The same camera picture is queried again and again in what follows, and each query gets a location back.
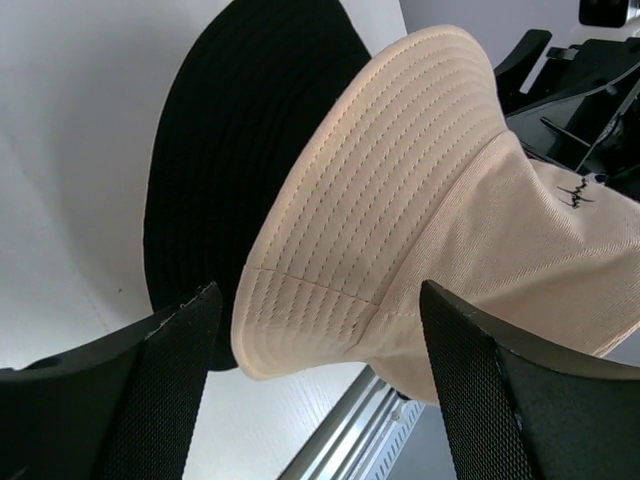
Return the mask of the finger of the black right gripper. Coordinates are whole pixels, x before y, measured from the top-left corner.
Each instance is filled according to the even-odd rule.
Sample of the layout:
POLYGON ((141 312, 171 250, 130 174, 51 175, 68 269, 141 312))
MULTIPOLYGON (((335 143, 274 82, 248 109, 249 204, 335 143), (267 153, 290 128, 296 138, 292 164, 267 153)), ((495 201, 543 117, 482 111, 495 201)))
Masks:
POLYGON ((514 95, 520 91, 551 38, 550 31, 540 29, 530 29, 523 35, 506 58, 494 68, 500 95, 514 95))

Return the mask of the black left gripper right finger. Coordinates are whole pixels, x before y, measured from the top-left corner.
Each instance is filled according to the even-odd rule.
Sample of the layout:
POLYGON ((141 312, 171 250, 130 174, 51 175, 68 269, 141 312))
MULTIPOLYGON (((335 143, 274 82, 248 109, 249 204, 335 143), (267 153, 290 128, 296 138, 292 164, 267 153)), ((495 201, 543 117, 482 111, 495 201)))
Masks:
POLYGON ((638 478, 637 367, 545 340, 433 281, 420 315, 457 478, 638 478))

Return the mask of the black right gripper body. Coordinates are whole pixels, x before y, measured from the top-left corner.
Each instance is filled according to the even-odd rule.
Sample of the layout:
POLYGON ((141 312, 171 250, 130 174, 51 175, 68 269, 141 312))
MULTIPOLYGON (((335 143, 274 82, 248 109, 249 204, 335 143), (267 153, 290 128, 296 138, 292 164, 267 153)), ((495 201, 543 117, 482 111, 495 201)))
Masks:
POLYGON ((638 197, 638 39, 547 45, 504 115, 533 158, 638 197))

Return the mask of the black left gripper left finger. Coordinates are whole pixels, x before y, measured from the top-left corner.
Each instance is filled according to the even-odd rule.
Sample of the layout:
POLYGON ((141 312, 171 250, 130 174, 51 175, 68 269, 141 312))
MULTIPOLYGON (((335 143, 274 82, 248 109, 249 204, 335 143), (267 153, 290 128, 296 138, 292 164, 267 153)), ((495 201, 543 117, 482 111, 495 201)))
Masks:
POLYGON ((2 478, 181 478, 220 316, 210 283, 81 347, 2 369, 2 478))

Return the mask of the beige bucket hat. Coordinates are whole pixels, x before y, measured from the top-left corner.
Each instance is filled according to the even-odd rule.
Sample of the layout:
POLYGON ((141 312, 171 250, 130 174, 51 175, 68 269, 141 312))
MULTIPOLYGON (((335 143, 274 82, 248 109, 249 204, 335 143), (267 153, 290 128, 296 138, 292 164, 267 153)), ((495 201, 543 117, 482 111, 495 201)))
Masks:
POLYGON ((638 204, 527 157, 455 26, 380 52, 315 131, 243 267, 233 355, 258 380, 363 362, 433 403, 426 280, 594 356, 639 326, 638 204))

